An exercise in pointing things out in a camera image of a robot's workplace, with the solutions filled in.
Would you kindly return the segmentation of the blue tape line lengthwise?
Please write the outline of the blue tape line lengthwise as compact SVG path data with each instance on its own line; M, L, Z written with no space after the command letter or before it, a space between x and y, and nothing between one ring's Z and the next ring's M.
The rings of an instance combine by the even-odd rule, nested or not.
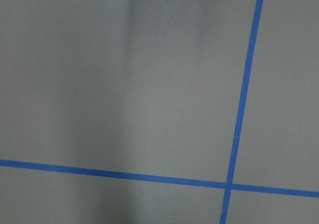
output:
M221 224L227 223L227 216L229 211L232 186L233 186L234 175L236 170L236 162L238 157L241 131L242 131L242 125L244 121L244 114L245 114L245 108L246 108L246 102L247 102L247 96L248 96L248 90L249 90L249 84L250 84L250 76L251 76L255 46L257 41L257 35L259 30L259 24L261 19L261 13L263 8L263 2L264 0L256 0L255 9L254 9L249 43L248 43L247 54L245 59L240 99L239 99L236 122L234 127L231 153L229 158L229 165L227 170L227 178L226 178L226 184L224 189L221 215L219 219L219 222Z

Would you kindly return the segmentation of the blue tape line crosswise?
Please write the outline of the blue tape line crosswise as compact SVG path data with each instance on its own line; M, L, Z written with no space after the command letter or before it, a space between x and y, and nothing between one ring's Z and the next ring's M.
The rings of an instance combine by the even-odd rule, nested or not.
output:
M49 164L22 162L22 161L14 161L14 160L6 160L6 159L2 159L0 161L0 165L3 167L40 170L40 171L48 171L48 172L59 172L59 173L68 173L68 174L77 174L77 175L86 175L86 176L117 178L117 179L135 180L135 181L146 181L146 182L155 182L155 183L176 184L176 185L185 185L185 186L194 186L194 187L207 187L207 188L216 188L216 189L226 189L228 187L227 184L223 182L136 174L136 173L125 173L125 172L116 172L116 171L108 171L108 170L68 167L68 166L61 166L61 165L49 165ZM231 189L235 191L278 194L278 195L287 195L287 196L298 196L298 197L309 197L309 198L319 197L319 193L316 191L284 189L284 188L264 187L264 186L254 186L254 185L232 184Z

